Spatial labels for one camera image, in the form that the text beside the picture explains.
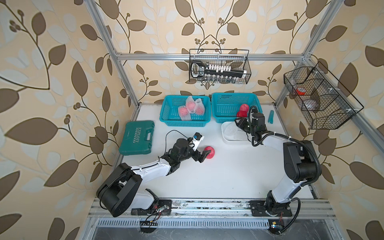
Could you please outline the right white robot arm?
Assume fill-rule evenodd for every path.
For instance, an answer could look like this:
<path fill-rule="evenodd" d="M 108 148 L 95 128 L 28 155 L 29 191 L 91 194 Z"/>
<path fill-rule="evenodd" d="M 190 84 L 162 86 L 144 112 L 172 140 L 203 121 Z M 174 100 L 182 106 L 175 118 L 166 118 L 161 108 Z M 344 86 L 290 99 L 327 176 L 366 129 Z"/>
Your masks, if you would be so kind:
<path fill-rule="evenodd" d="M 283 153 L 285 175 L 269 191 L 265 206 L 268 211 L 287 206 L 304 187 L 316 182 L 322 174 L 321 164 L 311 141 L 267 130 L 265 116 L 250 109 L 247 117 L 235 119 L 236 126 L 250 135 L 253 147 L 267 146 Z"/>

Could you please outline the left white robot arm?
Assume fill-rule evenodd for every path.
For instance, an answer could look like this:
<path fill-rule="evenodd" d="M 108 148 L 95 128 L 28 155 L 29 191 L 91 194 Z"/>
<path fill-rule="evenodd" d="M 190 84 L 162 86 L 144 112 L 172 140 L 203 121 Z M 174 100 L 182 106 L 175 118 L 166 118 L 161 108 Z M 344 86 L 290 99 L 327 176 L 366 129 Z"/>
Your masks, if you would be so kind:
<path fill-rule="evenodd" d="M 213 158 L 215 150 L 212 147 L 198 151 L 202 140 L 203 137 L 198 134 L 188 139 L 180 138 L 157 161 L 143 166 L 119 164 L 97 190 L 100 207 L 108 210 L 113 217 L 119 217 L 128 209 L 138 216 L 164 211 L 170 204 L 162 204 L 152 190 L 140 189 L 141 184 L 174 173 L 185 160 L 193 159 L 203 163 L 205 159 Z"/>

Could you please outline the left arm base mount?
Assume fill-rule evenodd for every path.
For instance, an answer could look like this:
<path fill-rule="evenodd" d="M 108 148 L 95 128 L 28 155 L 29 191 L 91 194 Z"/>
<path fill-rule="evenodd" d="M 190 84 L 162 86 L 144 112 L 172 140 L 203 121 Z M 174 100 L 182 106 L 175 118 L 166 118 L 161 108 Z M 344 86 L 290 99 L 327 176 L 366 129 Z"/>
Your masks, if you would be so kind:
<path fill-rule="evenodd" d="M 132 209 L 131 215 L 132 216 L 149 216 L 151 214 L 156 214 L 157 210 L 159 210 L 160 208 L 168 206 L 168 208 L 163 210 L 161 213 L 162 213 L 162 216 L 169 216 L 172 211 L 172 203 L 173 201 L 168 199 L 155 200 L 154 203 L 146 210 Z"/>

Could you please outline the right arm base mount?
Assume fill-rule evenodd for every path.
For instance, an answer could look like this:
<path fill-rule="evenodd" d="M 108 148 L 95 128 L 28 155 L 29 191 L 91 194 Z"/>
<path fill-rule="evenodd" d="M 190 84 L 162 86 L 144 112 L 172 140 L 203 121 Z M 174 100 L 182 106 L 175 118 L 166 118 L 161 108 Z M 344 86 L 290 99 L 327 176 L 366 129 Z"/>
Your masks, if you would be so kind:
<path fill-rule="evenodd" d="M 249 201 L 253 217 L 292 217 L 290 202 L 277 203 L 273 198 Z"/>

